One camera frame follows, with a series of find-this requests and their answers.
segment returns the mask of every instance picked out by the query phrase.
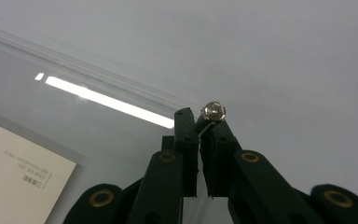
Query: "white paper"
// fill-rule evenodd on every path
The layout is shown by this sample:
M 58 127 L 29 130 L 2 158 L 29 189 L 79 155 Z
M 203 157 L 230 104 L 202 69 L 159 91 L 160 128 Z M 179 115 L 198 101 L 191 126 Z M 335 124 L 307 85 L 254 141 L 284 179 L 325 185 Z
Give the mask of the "white paper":
M 0 223 L 45 223 L 75 166 L 0 127 Z

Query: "gray surface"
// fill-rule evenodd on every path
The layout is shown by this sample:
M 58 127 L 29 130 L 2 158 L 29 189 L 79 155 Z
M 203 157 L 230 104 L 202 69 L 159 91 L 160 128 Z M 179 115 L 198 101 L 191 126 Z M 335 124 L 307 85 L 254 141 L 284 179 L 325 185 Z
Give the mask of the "gray surface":
M 132 86 L 176 105 L 199 110 L 218 100 L 226 106 L 228 123 L 242 147 L 266 155 L 294 187 L 309 192 L 314 185 L 332 183 L 358 194 L 358 2 L 21 0 L 14 5 L 6 0 L 0 1 L 0 31 L 103 68 L 111 72 L 110 81 L 126 78 Z M 104 111 L 97 105 L 39 88 L 32 80 L 37 69 L 21 77 L 30 66 L 24 65 L 16 75 L 9 75 L 10 69 L 0 74 L 1 116 L 70 150 L 83 147 L 79 153 L 89 162 L 85 167 L 106 164 L 104 155 L 112 154 L 123 168 L 107 180 L 120 186 L 143 173 L 147 156 L 155 149 L 147 151 L 138 161 L 143 167 L 138 167 L 124 147 L 144 141 L 159 147 L 167 130 L 143 124 L 135 131 L 133 126 L 141 121 L 112 111 L 103 112 L 102 118 L 118 118 L 110 122 L 120 125 L 107 125 L 95 116 Z M 23 79 L 31 83 L 16 81 Z M 12 93 L 17 88 L 23 95 Z M 29 88 L 37 89 L 44 102 L 54 99 L 44 107 L 54 119 L 40 119 L 37 112 L 36 118 L 23 115 L 35 104 L 23 100 Z M 162 102 L 158 97 L 152 101 Z M 76 107 L 81 112 L 75 113 Z M 84 120 L 93 132 L 80 131 Z M 68 136 L 69 129 L 76 134 Z M 98 157 L 86 147 L 98 143 L 107 148 L 111 138 L 92 135 L 105 132 L 121 136 L 117 140 L 135 133 L 137 139 L 120 144 L 117 151 L 102 149 Z M 78 181 L 94 184 L 106 179 L 100 174 L 105 166 L 85 169 L 92 180 Z M 82 186 L 63 196 L 66 205 L 60 206 L 66 209 L 72 202 L 68 199 L 86 188 Z M 185 223 L 227 220 L 225 202 L 200 197 L 186 204 Z

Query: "glass surface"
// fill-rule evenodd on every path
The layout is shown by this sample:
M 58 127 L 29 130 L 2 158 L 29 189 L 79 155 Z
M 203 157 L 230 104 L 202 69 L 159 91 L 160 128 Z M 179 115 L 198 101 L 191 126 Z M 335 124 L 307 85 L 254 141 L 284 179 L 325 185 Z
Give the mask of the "glass surface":
M 101 183 L 124 189 L 141 178 L 161 137 L 173 131 L 49 85 L 52 77 L 168 119 L 176 108 L 0 43 L 0 126 L 77 163 L 48 218 L 62 223 L 86 189 Z M 184 214 L 195 206 L 186 200 Z

